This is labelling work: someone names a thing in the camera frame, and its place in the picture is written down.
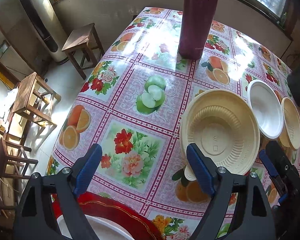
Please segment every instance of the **metal bolt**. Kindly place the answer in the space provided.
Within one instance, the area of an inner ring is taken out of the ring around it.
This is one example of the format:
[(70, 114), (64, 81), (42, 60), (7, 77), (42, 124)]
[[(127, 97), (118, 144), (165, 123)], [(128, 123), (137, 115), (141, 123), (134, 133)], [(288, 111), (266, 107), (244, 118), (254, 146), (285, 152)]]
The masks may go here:
[(68, 174), (70, 172), (70, 168), (69, 167), (65, 167), (62, 169), (62, 173), (64, 174)]
[(253, 172), (250, 172), (250, 176), (253, 177), (253, 178), (256, 178), (256, 177), (258, 177), (258, 174), (256, 174), (256, 173), (253, 171)]
[(31, 175), (32, 178), (36, 179), (37, 177), (39, 177), (40, 173), (35, 172)]
[(226, 168), (225, 168), (225, 167), (219, 167), (219, 168), (218, 168), (218, 171), (219, 171), (220, 173), (226, 173)]

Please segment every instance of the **floral tablecloth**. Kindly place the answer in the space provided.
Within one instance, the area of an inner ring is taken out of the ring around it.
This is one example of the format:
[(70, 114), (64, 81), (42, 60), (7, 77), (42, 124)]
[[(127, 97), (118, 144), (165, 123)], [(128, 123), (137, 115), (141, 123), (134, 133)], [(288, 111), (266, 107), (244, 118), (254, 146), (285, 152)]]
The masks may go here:
[[(254, 79), (265, 81), (281, 100), (293, 100), (291, 70), (245, 34), (213, 21), (202, 58), (177, 53), (182, 12), (146, 7), (108, 49), (82, 87), (61, 129), (48, 174), (72, 166), (93, 143), (103, 157), (89, 191), (117, 199), (151, 219), (166, 239), (187, 239), (209, 198), (183, 175), (179, 127), (189, 102), (222, 88), (246, 100)], [(300, 172), (300, 149), (284, 147)], [(270, 205), (279, 195), (259, 159), (251, 168)], [(224, 226), (236, 203), (233, 194)]]

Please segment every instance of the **white tiled floor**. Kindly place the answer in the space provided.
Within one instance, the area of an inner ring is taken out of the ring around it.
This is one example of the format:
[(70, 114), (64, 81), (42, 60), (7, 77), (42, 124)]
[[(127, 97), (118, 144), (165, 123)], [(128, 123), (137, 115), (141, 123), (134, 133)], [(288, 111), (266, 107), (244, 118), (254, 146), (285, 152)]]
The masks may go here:
[[(98, 50), (94, 50), (94, 54), (97, 57)], [(82, 52), (76, 51), (74, 57), (80, 62)], [(91, 62), (87, 62), (86, 60), (84, 67), (90, 64)], [(87, 78), (92, 70), (93, 68), (84, 70)], [(26, 175), (30, 175), (33, 172), (39, 172), (42, 176), (45, 175), (48, 161), (60, 129), (66, 120), (74, 100), (85, 83), (70, 61), (62, 65), (51, 64), (44, 77), (48, 79), (47, 84), (61, 95), (60, 102), (56, 103), (54, 101), (51, 116), (52, 121), (57, 124), (57, 127), (47, 126), (46, 128), (41, 128), (39, 125), (32, 123), (25, 146), (32, 148), (32, 152), (28, 157), (37, 159), (39, 163), (36, 166), (29, 166)]]

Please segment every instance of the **stool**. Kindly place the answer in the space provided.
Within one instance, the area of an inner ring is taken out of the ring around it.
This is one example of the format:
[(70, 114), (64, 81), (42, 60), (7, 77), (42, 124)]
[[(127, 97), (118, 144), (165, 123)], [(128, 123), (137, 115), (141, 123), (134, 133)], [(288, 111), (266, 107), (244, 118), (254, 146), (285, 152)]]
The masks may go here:
[[(91, 46), (89, 44), (92, 34), (96, 40), (96, 44), (94, 46)], [(83, 52), (80, 66), (72, 54), (72, 52), (76, 51), (77, 49), (81, 49)], [(93, 49), (100, 49), (98, 60), (92, 52)], [(73, 66), (84, 80), (86, 79), (86, 75), (83, 72), (83, 70), (95, 67), (98, 64), (101, 57), (105, 54), (100, 39), (98, 37), (97, 31), (94, 27), (94, 23), (90, 23), (88, 25), (73, 30), (70, 36), (68, 37), (66, 43), (64, 44), (62, 51), (64, 51), (64, 53), (68, 56)], [(91, 60), (92, 65), (83, 68), (85, 59), (87, 59), (88, 61)]]
[[(45, 92), (39, 93), (38, 90), (34, 88), (37, 83), (45, 89)], [(30, 98), (32, 94), (39, 98), (37, 107), (31, 106), (30, 104)], [(46, 95), (51, 95), (50, 100), (45, 97)], [(61, 96), (52, 90), (51, 87), (49, 87), (42, 80), (42, 78), (37, 75), (36, 72), (33, 72), (31, 75), (27, 76), (21, 81), (17, 97), (13, 105), (12, 113), (17, 113), (27, 120), (40, 125), (41, 127), (45, 127), (46, 124), (56, 126), (56, 124), (51, 121), (54, 98), (57, 101), (61, 100)], [(42, 102), (44, 102), (46, 105), (49, 105), (47, 114), (44, 114), (41, 111)]]
[[(8, 153), (8, 147), (11, 147), (10, 151), (12, 154)], [(13, 149), (17, 149), (17, 154), (13, 155)], [(29, 159), (26, 152), (31, 152), (31, 148), (25, 147), (13, 142), (9, 142), (1, 138), (0, 140), (0, 177), (10, 178), (10, 179), (29, 179), (30, 176), (26, 176), (26, 170), (30, 163), (37, 164), (38, 160)], [(14, 166), (15, 174), (6, 173), (7, 165)]]

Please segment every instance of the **bowl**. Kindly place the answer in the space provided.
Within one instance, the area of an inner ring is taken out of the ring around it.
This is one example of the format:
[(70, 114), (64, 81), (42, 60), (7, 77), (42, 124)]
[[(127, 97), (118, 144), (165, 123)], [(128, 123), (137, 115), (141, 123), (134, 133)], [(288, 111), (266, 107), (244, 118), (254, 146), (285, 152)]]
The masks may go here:
[(261, 80), (253, 80), (248, 85), (247, 95), (261, 133), (269, 140), (277, 139), (283, 129), (283, 114), (272, 88)]
[(284, 127), (280, 135), (280, 141), (285, 147), (293, 150), (300, 148), (300, 115), (290, 98), (284, 98), (281, 102)]
[[(182, 116), (180, 144), (185, 157), (190, 143), (196, 143), (217, 167), (244, 175), (258, 154), (258, 122), (237, 94), (222, 89), (208, 90), (196, 96)], [(185, 176), (188, 180), (196, 179), (189, 164)]]
[[(100, 240), (134, 240), (131, 235), (117, 223), (104, 218), (85, 216)], [(61, 234), (72, 239), (63, 215), (57, 218), (57, 223)]]

